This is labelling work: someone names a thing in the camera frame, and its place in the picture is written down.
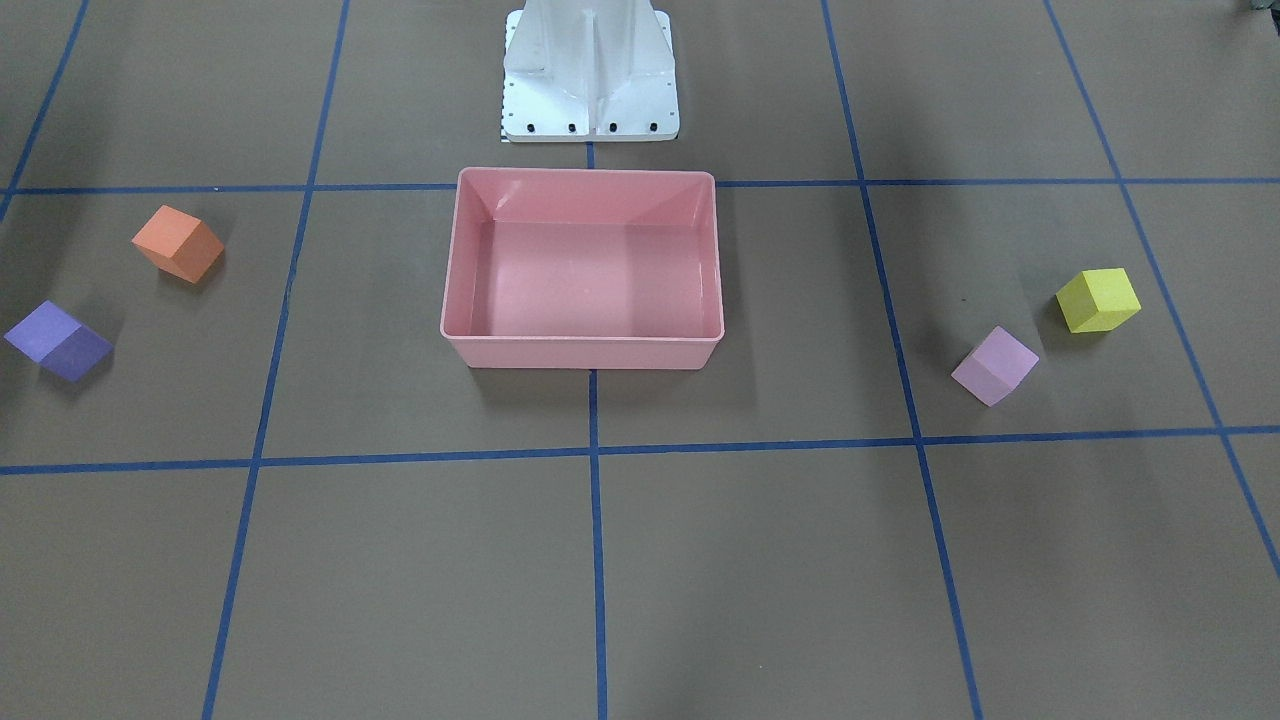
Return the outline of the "yellow foam block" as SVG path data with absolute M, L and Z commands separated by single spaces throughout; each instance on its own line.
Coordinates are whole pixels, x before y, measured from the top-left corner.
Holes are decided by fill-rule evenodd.
M 1083 270 L 1055 299 L 1073 334 L 1114 331 L 1142 310 L 1124 268 Z

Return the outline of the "orange foam block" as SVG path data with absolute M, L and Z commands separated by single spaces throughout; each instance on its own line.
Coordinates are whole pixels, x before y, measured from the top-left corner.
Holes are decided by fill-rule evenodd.
M 191 284 L 201 283 L 225 252 L 207 223 L 168 205 L 142 224 L 131 243 L 157 269 Z

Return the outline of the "pink plastic bin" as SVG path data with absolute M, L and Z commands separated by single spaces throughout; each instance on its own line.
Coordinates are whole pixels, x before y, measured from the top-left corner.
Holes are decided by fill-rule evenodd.
M 724 338 L 716 179 L 468 167 L 439 329 L 479 369 L 698 370 Z

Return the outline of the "light pink foam block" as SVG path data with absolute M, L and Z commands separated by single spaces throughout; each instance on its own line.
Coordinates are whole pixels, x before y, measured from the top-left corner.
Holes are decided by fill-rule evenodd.
M 995 327 L 952 370 L 951 377 L 987 407 L 1004 401 L 1041 357 L 1004 327 Z

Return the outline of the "purple foam block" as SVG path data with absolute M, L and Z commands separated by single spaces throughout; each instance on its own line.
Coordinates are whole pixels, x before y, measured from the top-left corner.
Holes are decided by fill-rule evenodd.
M 5 332 L 4 340 L 70 383 L 84 378 L 114 350 L 108 340 L 47 300 Z

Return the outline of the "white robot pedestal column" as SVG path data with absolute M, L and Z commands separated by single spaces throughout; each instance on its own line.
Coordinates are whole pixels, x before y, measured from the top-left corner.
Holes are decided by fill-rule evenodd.
M 506 17 L 503 70 L 506 142 L 680 135 L 672 22 L 649 1 L 527 1 Z

